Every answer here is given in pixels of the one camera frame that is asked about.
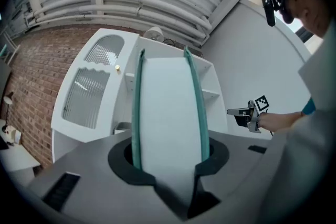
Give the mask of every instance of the white shelf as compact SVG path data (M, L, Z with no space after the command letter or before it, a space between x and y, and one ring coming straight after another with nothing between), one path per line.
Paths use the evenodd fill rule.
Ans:
M127 91L128 92L133 91L134 90L134 84L135 84L134 74L133 73L126 73L125 74L125 81L126 81ZM218 92L207 90L207 89L202 89L202 93L203 93L204 100L208 100L208 99L220 96L220 94Z
M126 73L125 74L125 81L126 81L126 88L128 92L131 92L134 90L134 74L133 73Z
M184 57L184 51L182 49L178 49L158 41L149 40L147 38L140 37L137 46L138 46L138 53L135 55L136 58L142 49L145 49L146 59ZM196 55L193 55L193 59L198 74L200 74L201 72L203 72L212 65L209 61Z
M220 95L218 92L214 92L214 91L210 91L210 90L206 90L206 89L202 89L202 93L203 93L204 100L215 98L215 97L218 97Z

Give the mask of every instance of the black slot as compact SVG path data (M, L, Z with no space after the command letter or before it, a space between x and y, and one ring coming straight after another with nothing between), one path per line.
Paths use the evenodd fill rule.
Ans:
M0 150L7 150L7 149L9 149L9 147L0 135Z
M43 201L56 211L60 211L66 200L69 198L79 178L80 176L78 175L68 173L63 174L44 197Z
M261 154L265 153L266 149L267 149L266 147L256 146L256 145L248 147L248 150L255 151L255 152L258 152L258 153L261 153Z

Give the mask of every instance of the headset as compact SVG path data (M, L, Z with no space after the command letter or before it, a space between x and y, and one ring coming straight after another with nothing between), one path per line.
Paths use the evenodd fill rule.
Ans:
M280 10L280 4L277 0L261 0L265 10L267 23L269 26L275 25L274 11Z

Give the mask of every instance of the ribbed glass panel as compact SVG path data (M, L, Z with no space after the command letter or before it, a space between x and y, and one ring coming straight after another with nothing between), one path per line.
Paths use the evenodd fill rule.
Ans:
M78 70L63 109L63 119L88 128L96 128L109 76L103 71Z
M85 61L114 65L123 46L124 40L119 36L103 37L90 50Z

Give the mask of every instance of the white cabinet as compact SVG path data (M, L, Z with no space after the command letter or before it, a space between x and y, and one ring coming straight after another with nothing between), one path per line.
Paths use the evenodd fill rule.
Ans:
M85 44L69 68L55 103L51 122L54 161L80 143L112 135L118 123L131 122L134 74L142 49L145 58L183 57L180 49L118 30L99 29ZM200 57L194 56L194 61L208 128L226 132L225 107L215 69ZM176 90L184 89L176 85Z

